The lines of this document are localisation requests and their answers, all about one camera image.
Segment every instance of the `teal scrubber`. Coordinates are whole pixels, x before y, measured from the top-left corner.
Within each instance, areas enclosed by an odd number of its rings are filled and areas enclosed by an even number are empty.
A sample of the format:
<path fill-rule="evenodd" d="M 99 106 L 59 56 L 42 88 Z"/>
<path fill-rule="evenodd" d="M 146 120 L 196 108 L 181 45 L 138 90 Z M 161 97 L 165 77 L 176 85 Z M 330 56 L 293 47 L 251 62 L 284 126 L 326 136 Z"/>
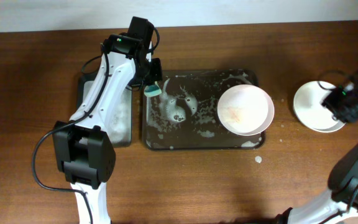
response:
<path fill-rule="evenodd" d="M 149 85 L 144 88 L 144 95 L 146 97 L 158 96 L 159 94 L 161 94 L 161 89 L 157 85 L 157 82 L 155 82 L 154 85 Z"/>

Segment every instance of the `white background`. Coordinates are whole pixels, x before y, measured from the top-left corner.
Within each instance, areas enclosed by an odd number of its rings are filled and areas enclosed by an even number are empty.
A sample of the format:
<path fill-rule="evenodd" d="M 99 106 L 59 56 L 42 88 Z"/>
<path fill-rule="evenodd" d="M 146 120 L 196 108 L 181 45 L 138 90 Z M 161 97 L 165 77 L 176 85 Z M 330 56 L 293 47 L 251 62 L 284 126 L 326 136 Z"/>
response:
<path fill-rule="evenodd" d="M 0 0 L 0 32 L 358 20 L 358 0 Z"/>

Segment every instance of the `white wall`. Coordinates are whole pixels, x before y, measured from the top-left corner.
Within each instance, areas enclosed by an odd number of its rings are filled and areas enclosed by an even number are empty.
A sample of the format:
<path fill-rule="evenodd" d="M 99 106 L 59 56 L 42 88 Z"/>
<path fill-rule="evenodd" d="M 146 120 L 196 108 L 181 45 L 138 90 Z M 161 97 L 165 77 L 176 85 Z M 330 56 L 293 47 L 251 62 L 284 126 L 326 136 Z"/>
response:
<path fill-rule="evenodd" d="M 0 32 L 358 20 L 358 0 L 0 0 Z"/>

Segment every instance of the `white plate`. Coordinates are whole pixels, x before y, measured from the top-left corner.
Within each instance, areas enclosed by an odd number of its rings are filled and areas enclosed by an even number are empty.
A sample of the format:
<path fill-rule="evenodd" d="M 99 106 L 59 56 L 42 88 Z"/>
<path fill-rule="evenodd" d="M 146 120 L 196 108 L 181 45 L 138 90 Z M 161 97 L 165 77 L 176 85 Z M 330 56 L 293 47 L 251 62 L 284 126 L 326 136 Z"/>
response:
<path fill-rule="evenodd" d="M 225 91 L 219 99 L 218 117 L 222 125 L 234 134 L 255 135 L 273 121 L 273 101 L 261 88 L 237 85 Z"/>
<path fill-rule="evenodd" d="M 333 84 L 320 82 L 325 88 L 334 88 Z M 345 124 L 333 120 L 333 114 L 321 106 L 321 102 L 330 93 L 322 89 L 317 81 L 308 82 L 295 93 L 293 109 L 298 119 L 306 127 L 322 133 L 330 133 L 341 129 Z"/>

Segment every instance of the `wooden table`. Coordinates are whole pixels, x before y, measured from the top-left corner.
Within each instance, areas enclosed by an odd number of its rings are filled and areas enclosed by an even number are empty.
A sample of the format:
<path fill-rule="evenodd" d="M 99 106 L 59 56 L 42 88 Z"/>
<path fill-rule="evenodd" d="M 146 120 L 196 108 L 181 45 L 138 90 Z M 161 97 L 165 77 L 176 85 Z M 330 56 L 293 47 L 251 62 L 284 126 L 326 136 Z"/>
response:
<path fill-rule="evenodd" d="M 114 30 L 0 34 L 0 223 L 77 223 L 75 196 L 41 189 L 30 157 L 56 120 L 75 111 L 80 68 Z M 152 152 L 140 141 L 140 93 L 132 144 L 116 149 L 107 185 L 118 223 L 214 223 L 270 218 L 327 186 L 335 163 L 358 142 L 358 122 L 331 134 L 304 127 L 291 111 L 295 90 L 329 69 L 358 68 L 358 21 L 160 28 L 164 70 L 248 68 L 272 96 L 275 119 L 258 150 Z M 261 156 L 262 163 L 255 162 Z M 69 187 L 52 140 L 37 170 Z M 347 223 L 358 223 L 358 218 Z"/>

